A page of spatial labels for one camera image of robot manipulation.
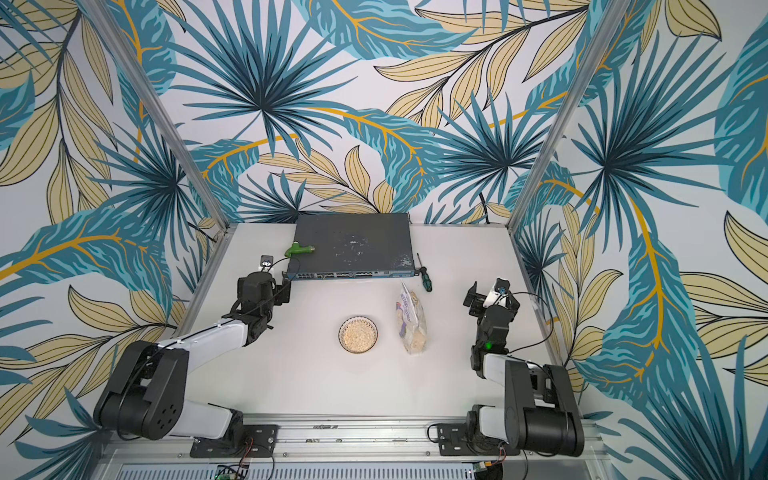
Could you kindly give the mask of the oatmeal bag white purple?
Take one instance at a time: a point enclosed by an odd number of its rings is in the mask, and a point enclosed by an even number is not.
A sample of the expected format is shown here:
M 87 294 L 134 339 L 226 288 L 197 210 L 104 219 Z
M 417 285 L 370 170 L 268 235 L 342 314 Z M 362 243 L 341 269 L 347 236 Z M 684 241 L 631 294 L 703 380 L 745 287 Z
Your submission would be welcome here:
M 410 355 L 424 351 L 427 342 L 427 322 L 422 302 L 404 283 L 396 303 L 399 337 Z

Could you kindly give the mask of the white red patterned bowl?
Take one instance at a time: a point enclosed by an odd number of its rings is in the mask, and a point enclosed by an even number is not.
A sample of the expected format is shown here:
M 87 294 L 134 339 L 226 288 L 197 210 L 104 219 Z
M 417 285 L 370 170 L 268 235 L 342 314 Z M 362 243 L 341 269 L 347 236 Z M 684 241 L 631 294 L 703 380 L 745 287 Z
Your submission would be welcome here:
M 363 354 L 376 345 L 378 341 L 378 328 L 368 317 L 351 317 L 341 324 L 337 338 L 339 344 L 346 352 Z

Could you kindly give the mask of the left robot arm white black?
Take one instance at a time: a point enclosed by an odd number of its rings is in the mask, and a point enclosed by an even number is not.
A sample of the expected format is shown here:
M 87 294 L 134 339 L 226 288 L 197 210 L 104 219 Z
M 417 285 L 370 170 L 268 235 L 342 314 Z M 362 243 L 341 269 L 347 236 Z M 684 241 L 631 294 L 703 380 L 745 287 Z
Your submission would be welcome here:
M 279 284 L 270 271 L 237 281 L 236 300 L 222 319 L 197 332 L 160 343 L 135 341 L 119 358 L 93 418 L 124 439 L 169 435 L 234 449 L 247 441 L 243 413 L 186 398 L 189 374 L 224 354 L 254 343 L 276 306 L 290 301 L 292 279 Z

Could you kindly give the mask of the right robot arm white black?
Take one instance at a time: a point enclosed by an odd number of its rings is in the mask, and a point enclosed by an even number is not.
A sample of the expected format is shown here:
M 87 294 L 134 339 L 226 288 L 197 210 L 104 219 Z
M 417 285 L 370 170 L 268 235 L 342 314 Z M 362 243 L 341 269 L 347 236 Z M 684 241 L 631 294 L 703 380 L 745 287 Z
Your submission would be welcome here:
M 509 281 L 497 279 L 486 294 L 473 284 L 463 305 L 477 319 L 471 369 L 503 390 L 502 406 L 475 404 L 467 413 L 469 451 L 478 455 L 504 450 L 580 456 L 586 439 L 567 370 L 517 358 L 507 348 L 507 336 L 520 308 Z

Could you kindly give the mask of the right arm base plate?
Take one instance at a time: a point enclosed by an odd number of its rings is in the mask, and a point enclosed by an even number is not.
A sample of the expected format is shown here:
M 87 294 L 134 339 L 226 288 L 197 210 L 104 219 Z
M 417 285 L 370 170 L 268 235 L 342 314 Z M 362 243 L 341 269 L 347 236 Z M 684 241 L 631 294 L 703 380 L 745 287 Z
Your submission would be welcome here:
M 500 439 L 486 437 L 464 423 L 434 423 L 427 427 L 427 438 L 445 457 L 516 456 L 520 453 Z

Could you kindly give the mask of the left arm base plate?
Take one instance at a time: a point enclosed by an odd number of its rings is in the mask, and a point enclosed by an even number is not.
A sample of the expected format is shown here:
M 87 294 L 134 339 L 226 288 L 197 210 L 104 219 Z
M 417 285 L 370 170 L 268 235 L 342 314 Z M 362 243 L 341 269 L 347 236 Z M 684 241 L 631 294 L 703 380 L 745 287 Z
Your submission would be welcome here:
M 241 425 L 221 439 L 195 438 L 190 457 L 269 458 L 273 455 L 279 426 L 276 424 Z

